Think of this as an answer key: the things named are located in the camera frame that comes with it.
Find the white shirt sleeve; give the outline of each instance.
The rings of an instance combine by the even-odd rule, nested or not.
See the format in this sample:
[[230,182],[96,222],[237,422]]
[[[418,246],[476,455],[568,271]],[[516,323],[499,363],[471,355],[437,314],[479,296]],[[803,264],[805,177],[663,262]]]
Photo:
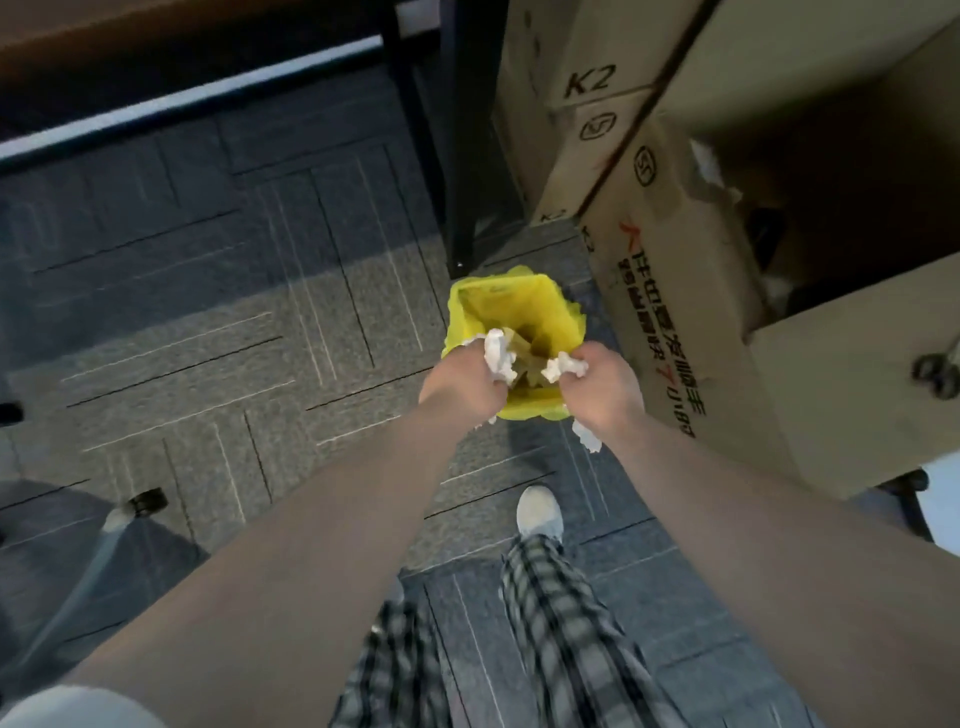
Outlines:
[[152,713],[116,692],[57,685],[13,706],[0,728],[164,728]]

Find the yellow trash bag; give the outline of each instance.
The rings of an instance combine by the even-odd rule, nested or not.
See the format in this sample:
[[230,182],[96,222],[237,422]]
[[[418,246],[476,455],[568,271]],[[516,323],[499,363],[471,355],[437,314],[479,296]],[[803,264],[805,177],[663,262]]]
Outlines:
[[[502,276],[456,281],[448,306],[450,326],[443,356],[478,333],[509,328],[530,343],[532,354],[552,359],[583,344],[587,332],[587,317],[580,312],[580,305],[567,301],[550,277],[525,265]],[[560,387],[529,387],[525,379],[511,389],[506,406],[497,413],[504,420],[562,420],[569,416]]]

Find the gray carpet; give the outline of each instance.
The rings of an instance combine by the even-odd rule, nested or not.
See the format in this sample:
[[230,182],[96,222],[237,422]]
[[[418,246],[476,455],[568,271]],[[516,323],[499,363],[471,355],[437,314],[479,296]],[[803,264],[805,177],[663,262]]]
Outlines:
[[[520,263],[613,344],[572,226],[517,234],[478,273]],[[0,179],[0,356],[27,410],[0,430],[0,662],[56,608],[114,501],[162,487],[171,505],[132,526],[48,675],[405,412],[441,350],[449,284],[379,68]],[[496,589],[538,479],[571,558],[694,725],[810,726],[610,454],[546,421],[470,435],[406,556],[459,726],[536,719]]]

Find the plaid pants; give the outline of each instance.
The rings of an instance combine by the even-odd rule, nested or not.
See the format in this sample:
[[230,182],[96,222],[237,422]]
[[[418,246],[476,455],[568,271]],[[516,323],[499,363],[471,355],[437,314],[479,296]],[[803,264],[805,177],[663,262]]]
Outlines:
[[[501,596],[541,725],[685,728],[639,649],[556,541],[518,540],[504,560]],[[416,605],[384,604],[330,725],[451,725],[436,638]]]

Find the forearm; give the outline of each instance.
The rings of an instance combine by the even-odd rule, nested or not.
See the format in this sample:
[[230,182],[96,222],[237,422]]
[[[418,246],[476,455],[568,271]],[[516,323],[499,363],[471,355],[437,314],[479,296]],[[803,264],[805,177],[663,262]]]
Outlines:
[[605,442],[828,725],[960,715],[960,561],[642,414]]
[[460,437],[429,401],[310,475],[71,682],[171,726],[325,723]]

